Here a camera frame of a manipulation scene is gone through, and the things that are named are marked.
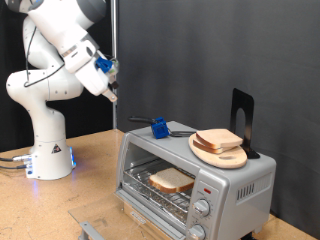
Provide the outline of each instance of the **blue light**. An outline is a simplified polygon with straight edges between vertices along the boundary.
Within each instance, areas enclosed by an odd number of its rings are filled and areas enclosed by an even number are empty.
[[[74,161],[74,155],[73,155],[72,147],[70,147],[70,155],[71,155],[72,168],[75,168],[77,166],[77,163]]]

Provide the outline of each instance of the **toaster oven top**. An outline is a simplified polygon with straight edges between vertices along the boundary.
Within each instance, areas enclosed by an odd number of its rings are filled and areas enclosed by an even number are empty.
[[[197,131],[196,129],[190,128],[177,122],[167,123],[171,131]],[[199,158],[197,158],[191,151],[187,137],[166,137],[162,139],[156,139],[151,131],[150,127],[131,131],[125,135],[128,137],[130,142],[134,143],[140,148],[153,153],[154,155],[166,159],[173,165],[184,169],[186,172],[197,176],[200,169],[210,172],[215,172],[215,175],[221,178],[228,179],[230,182],[237,182],[243,175],[250,174],[249,172],[256,171],[260,172],[266,167],[272,169],[274,166],[270,164],[270,157],[260,154],[261,158],[259,161],[248,160],[247,164],[237,169],[221,169],[209,165]]]

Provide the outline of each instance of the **table surface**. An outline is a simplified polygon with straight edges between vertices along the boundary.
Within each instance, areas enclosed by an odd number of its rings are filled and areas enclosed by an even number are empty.
[[[77,167],[62,179],[28,179],[24,170],[0,169],[0,240],[77,240],[81,228],[68,210],[99,202],[115,191],[122,136],[121,131],[110,130],[68,139]],[[28,151],[29,148],[13,150],[0,153],[0,157]],[[259,240],[315,240],[272,215],[254,236]]]

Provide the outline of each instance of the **black wall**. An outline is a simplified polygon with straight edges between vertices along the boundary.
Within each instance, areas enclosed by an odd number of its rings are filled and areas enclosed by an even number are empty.
[[[277,161],[272,212],[320,238],[320,2],[120,0],[119,105],[229,128],[233,88],[255,99],[252,147]]]
[[[0,0],[0,152],[33,145],[32,123],[27,111],[6,91],[11,73],[25,70],[22,24],[25,14],[11,12]],[[101,52],[111,55],[110,5],[105,19],[89,29]],[[103,96],[95,97],[86,89],[78,98],[48,102],[66,118],[67,138],[112,129],[112,104]]]

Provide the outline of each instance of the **bread slice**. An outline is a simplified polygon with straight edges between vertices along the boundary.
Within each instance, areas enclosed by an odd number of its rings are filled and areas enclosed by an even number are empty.
[[[225,148],[217,148],[217,149],[210,148],[210,147],[207,147],[206,145],[202,144],[197,138],[193,139],[193,146],[195,146],[203,151],[206,151],[208,153],[214,153],[214,154],[220,154],[220,153],[223,153],[225,151],[230,150],[231,148],[234,148],[234,147],[225,147]]]
[[[193,188],[194,179],[175,168],[168,168],[151,175],[149,184],[161,192],[175,193]]]
[[[199,142],[213,149],[236,147],[243,142],[242,138],[239,138],[227,129],[197,131],[196,136]]]

